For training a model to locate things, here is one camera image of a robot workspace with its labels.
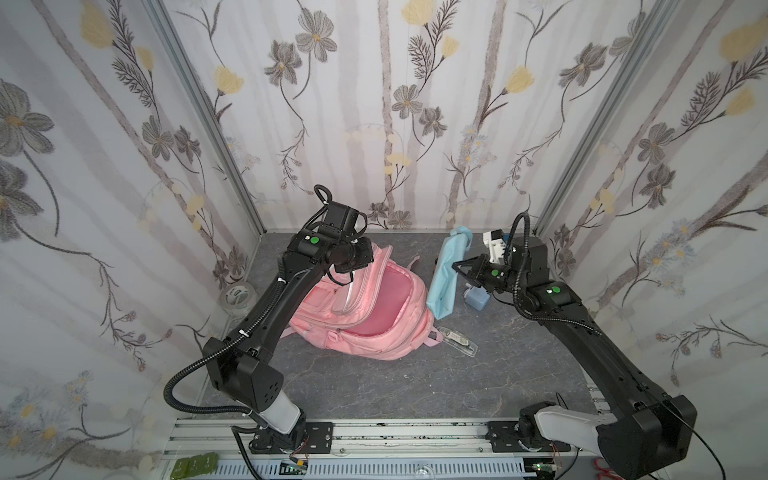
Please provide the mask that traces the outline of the light blue cloth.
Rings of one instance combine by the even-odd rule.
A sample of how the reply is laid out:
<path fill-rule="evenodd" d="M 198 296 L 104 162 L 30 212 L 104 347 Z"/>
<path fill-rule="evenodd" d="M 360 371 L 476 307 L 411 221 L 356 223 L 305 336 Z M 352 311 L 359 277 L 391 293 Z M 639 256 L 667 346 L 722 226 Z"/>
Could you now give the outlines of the light blue cloth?
<path fill-rule="evenodd" d="M 426 302 L 436 320 L 453 313 L 458 273 L 452 265 L 464 259 L 472 239 L 473 232 L 467 227 L 459 226 L 443 240 Z"/>

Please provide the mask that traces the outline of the pink student backpack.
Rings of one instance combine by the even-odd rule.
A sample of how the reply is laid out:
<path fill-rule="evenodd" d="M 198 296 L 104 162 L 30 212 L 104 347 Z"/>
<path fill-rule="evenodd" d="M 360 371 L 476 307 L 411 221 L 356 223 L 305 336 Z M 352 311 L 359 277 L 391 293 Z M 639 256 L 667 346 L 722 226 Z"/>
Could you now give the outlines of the pink student backpack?
<path fill-rule="evenodd" d="M 373 246 L 374 261 L 339 286 L 323 278 L 293 315 L 282 336 L 376 360 L 397 360 L 443 335 L 427 306 L 427 288 L 410 266 L 391 259 L 391 246 Z"/>

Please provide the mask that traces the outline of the clear plastic pencil case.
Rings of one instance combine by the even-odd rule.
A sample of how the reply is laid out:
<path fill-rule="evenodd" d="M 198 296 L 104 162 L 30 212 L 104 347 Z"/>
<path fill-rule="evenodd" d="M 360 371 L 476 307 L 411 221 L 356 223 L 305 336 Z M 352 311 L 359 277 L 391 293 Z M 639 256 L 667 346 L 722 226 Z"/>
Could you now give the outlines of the clear plastic pencil case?
<path fill-rule="evenodd" d="M 466 335 L 445 326 L 439 326 L 437 331 L 443 344 L 456 349 L 465 356 L 471 358 L 476 356 L 478 346 Z"/>

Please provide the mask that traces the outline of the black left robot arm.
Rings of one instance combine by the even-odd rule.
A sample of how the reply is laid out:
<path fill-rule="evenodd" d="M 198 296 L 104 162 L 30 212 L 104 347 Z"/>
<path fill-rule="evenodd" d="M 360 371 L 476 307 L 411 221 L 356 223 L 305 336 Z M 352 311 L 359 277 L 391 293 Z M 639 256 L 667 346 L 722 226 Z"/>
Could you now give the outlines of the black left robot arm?
<path fill-rule="evenodd" d="M 275 434 L 274 446 L 297 451 L 305 438 L 306 415 L 283 392 L 284 376 L 271 367 L 274 350 L 309 292 L 323 279 L 346 286 L 373 261 L 372 243 L 357 224 L 358 210 L 338 203 L 320 184 L 320 209 L 291 238 L 277 259 L 277 274 L 241 323 L 224 339 L 209 340 L 203 356 L 167 382 L 163 396 L 172 408 L 191 414 L 239 413 Z M 197 406 L 174 395 L 192 373 L 206 369 L 211 384 L 233 399 L 231 405 Z"/>

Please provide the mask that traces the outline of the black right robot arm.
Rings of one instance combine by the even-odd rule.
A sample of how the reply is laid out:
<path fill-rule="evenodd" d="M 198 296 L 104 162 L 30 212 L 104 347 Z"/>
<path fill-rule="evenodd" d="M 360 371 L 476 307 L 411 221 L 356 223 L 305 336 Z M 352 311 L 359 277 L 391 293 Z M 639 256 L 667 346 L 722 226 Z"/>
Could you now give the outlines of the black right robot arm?
<path fill-rule="evenodd" d="M 623 479 L 639 479 L 684 460 L 698 412 L 673 397 L 618 348 L 565 282 L 552 278 L 547 247 L 531 234 L 530 217 L 516 216 L 503 236 L 502 254 L 452 263 L 470 285 L 486 290 L 522 318 L 545 327 L 575 358 L 610 407 L 599 416 L 553 402 L 523 408 L 516 436 L 528 448 L 569 444 L 601 456 Z"/>

